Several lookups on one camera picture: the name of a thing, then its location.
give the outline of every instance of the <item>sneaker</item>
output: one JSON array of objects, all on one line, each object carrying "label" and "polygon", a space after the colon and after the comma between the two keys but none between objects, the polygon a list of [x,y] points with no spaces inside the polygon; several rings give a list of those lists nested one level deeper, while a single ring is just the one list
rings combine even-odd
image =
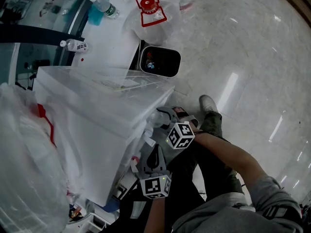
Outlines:
[{"label": "sneaker", "polygon": [[201,109],[204,111],[205,115],[209,112],[218,112],[214,100],[208,95],[202,95],[199,98]]}]

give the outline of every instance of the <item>person's arm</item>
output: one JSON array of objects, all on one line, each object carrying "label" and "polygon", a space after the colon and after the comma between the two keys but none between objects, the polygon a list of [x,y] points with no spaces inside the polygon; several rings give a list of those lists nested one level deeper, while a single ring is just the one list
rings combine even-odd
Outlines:
[{"label": "person's arm", "polygon": [[153,200],[144,233],[164,233],[164,211],[165,198]]},{"label": "person's arm", "polygon": [[237,171],[248,189],[266,173],[259,163],[247,152],[208,133],[197,134],[197,143],[216,155],[223,163]]}]

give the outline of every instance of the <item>cable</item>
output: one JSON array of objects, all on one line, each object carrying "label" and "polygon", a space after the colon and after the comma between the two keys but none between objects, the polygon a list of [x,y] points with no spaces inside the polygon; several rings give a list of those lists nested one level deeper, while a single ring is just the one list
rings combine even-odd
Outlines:
[{"label": "cable", "polygon": [[211,132],[211,131],[208,131],[208,130],[202,130],[202,131],[194,132],[194,134],[202,134],[202,133],[211,134],[211,135],[213,135],[213,136],[215,136],[215,137],[218,137],[218,138],[220,138],[220,139],[222,139],[222,140],[224,140],[224,141],[230,143],[229,141],[227,141],[226,139],[222,138],[221,136],[219,136],[219,135],[217,135],[217,134],[215,134],[215,133],[213,133],[213,132]]}]

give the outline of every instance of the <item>glossy white floor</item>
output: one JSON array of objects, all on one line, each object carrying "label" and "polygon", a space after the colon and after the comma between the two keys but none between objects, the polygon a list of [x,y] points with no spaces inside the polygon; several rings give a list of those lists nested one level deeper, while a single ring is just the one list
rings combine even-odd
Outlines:
[{"label": "glossy white floor", "polygon": [[213,97],[224,137],[302,201],[311,190],[311,29],[286,0],[199,0],[186,18],[170,104],[196,113],[201,94]]}]

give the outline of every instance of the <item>person's hand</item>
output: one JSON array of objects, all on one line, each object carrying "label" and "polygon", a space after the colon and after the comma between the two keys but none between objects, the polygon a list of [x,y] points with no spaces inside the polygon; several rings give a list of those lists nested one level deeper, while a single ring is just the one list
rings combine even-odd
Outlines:
[{"label": "person's hand", "polygon": [[[175,108],[173,108],[173,110],[174,110],[176,113],[185,112],[185,111],[184,111],[182,108],[180,108],[180,107],[175,107]],[[201,131],[201,130],[197,129],[197,128],[195,127],[195,125],[194,125],[191,121],[189,122],[189,125],[190,125],[190,127],[191,127],[191,129],[192,129],[193,132]]]}]

